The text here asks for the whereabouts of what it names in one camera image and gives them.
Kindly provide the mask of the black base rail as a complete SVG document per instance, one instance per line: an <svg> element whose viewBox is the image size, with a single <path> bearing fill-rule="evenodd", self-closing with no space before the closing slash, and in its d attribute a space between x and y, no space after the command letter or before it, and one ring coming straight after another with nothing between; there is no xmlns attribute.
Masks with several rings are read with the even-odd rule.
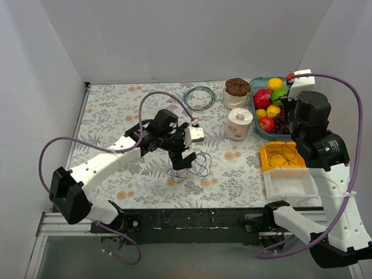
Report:
<svg viewBox="0 0 372 279"><path fill-rule="evenodd" d="M66 221L60 213L45 213L37 234L127 234L137 244L244 243L258 244L259 235L281 237L282 229L265 208L122 209L103 227L96 218Z"/></svg>

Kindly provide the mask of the red apple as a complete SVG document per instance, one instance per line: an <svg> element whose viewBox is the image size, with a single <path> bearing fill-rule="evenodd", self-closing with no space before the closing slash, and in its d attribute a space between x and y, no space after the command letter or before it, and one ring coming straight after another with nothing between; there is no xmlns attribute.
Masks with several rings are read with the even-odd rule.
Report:
<svg viewBox="0 0 372 279"><path fill-rule="evenodd" d="M275 128L275 122L272 118L270 117L262 117L261 119L258 120L259 127L269 133Z"/></svg>

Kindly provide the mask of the yellow lemon centre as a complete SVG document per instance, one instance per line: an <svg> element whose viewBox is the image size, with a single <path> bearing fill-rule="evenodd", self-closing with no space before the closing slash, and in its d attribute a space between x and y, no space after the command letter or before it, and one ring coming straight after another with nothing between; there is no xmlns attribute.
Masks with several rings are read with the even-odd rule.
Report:
<svg viewBox="0 0 372 279"><path fill-rule="evenodd" d="M270 105L266 109L266 116L269 118L275 118L281 113L281 108L276 105Z"/></svg>

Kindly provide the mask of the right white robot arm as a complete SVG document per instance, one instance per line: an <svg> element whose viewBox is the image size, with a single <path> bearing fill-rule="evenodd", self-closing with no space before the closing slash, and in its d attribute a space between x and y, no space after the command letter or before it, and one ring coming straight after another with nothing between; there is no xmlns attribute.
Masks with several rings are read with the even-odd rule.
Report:
<svg viewBox="0 0 372 279"><path fill-rule="evenodd" d="M288 202L277 201L264 207L264 226L270 231L282 227L291 232L308 245L312 258L324 269L371 259L371 237L348 189L348 151L343 139L328 129L331 105L327 97L303 91L296 100L283 103L291 138L314 179L330 224L321 226Z"/></svg>

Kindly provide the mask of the dark purple grapes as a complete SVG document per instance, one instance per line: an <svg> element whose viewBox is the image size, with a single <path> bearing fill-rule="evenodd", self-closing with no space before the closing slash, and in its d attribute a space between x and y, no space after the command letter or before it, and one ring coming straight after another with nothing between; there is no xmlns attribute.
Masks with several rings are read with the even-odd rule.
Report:
<svg viewBox="0 0 372 279"><path fill-rule="evenodd" d="M274 129L272 130L275 134L287 135L290 134L289 124L286 121L284 114L279 113L274 118Z"/></svg>

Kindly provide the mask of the yellow orange fruit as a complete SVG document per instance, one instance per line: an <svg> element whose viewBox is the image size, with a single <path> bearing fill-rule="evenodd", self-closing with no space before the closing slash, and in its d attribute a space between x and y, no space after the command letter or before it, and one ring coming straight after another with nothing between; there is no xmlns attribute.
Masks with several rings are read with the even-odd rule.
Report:
<svg viewBox="0 0 372 279"><path fill-rule="evenodd" d="M280 78L271 78L267 82L267 88L270 91L275 91L284 87L283 81Z"/></svg>

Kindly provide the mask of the red pomegranate fruit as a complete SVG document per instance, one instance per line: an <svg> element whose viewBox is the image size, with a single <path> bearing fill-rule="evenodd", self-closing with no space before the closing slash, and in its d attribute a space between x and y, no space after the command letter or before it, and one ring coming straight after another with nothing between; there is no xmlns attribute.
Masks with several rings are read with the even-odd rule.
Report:
<svg viewBox="0 0 372 279"><path fill-rule="evenodd" d="M265 88L260 88L253 96L253 103L256 109L266 109L272 104L272 92Z"/></svg>

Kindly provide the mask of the white plastic bin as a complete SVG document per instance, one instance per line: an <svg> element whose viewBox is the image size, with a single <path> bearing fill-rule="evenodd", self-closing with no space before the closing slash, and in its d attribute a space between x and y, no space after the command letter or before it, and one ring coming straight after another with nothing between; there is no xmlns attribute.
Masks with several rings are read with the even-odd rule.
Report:
<svg viewBox="0 0 372 279"><path fill-rule="evenodd" d="M318 190L307 168L277 167L263 172L268 201L308 201L318 197Z"/></svg>

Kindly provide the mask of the white toilet paper roll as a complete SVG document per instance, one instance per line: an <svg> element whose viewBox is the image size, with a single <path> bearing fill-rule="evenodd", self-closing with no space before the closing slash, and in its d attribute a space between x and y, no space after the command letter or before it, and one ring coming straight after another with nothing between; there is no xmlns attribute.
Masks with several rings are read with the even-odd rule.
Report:
<svg viewBox="0 0 372 279"><path fill-rule="evenodd" d="M230 111L226 122L226 135L236 141L244 140L247 135L253 115L250 111L243 108L235 108Z"/></svg>

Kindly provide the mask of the brown topped white jar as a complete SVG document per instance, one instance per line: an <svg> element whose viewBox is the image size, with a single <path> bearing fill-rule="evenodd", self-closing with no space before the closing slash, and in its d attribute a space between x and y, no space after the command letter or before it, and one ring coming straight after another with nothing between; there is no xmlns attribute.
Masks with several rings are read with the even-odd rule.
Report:
<svg viewBox="0 0 372 279"><path fill-rule="evenodd" d="M244 79L231 78L225 82L223 103L227 109L244 108L251 91L251 85Z"/></svg>

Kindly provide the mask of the small yellow lemon left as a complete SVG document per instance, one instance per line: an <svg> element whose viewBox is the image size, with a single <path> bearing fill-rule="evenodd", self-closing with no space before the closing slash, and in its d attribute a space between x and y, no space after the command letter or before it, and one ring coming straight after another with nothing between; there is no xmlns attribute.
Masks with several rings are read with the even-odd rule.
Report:
<svg viewBox="0 0 372 279"><path fill-rule="evenodd" d="M261 118L266 117L266 116L267 116L267 114L266 114L265 109L256 110L256 117L257 117L258 120L260 120Z"/></svg>

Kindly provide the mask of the floral table mat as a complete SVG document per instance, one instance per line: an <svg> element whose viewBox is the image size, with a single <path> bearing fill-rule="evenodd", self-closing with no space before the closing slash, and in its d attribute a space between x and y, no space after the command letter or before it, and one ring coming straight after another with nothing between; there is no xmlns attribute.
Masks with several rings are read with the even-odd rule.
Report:
<svg viewBox="0 0 372 279"><path fill-rule="evenodd" d="M258 208L266 204L259 148L265 144L254 126L242 141L225 134L228 110L223 104L222 81L206 82L216 93L212 107L193 112L205 132L205 140L193 144L198 153L196 174L173 175L165 151L157 150L123 166L100 183L91 196L112 200L123 208ZM160 109L189 120L179 105L185 92L188 103L204 106L210 95L196 83L92 85L82 109L77 136L93 146L114 144L139 118L151 119Z"/></svg>

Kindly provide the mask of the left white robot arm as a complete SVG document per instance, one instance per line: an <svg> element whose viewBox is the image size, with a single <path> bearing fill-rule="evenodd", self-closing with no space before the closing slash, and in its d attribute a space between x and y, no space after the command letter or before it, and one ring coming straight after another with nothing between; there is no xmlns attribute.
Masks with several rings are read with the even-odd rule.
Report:
<svg viewBox="0 0 372 279"><path fill-rule="evenodd" d="M84 219L99 221L116 233L124 224L121 208L113 201L90 199L89 194L123 166L157 149L168 153L173 170L190 169L196 154L183 157L183 152L204 138L204 131L196 120L179 125L174 113L162 109L154 119L141 120L127 130L107 152L70 170L63 167L55 170L49 198L69 224Z"/></svg>

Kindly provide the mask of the yellow plastic bin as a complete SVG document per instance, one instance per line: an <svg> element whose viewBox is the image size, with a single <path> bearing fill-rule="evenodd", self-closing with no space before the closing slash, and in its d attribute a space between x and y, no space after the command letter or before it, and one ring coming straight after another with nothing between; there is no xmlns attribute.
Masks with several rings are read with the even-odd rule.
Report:
<svg viewBox="0 0 372 279"><path fill-rule="evenodd" d="M262 145L259 152L263 171L275 168L306 168L294 142L272 141Z"/></svg>

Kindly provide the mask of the teal fruit basket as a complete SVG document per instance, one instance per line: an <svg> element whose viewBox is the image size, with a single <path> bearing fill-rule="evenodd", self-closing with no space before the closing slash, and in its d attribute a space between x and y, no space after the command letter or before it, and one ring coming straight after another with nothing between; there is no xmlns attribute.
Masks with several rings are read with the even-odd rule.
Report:
<svg viewBox="0 0 372 279"><path fill-rule="evenodd" d="M264 130L262 130L259 126L258 119L256 117L255 113L255 106L253 103L253 96L256 94L256 92L261 89L261 88L267 88L267 82L271 79L272 77L256 77L253 78L249 83L251 85L251 91L249 95L249 108L253 112L253 122L256 126L256 131L258 135L263 138L264 140L268 141L284 141L288 142L291 141L291 135L290 134L273 134L273 133L267 133Z"/></svg>

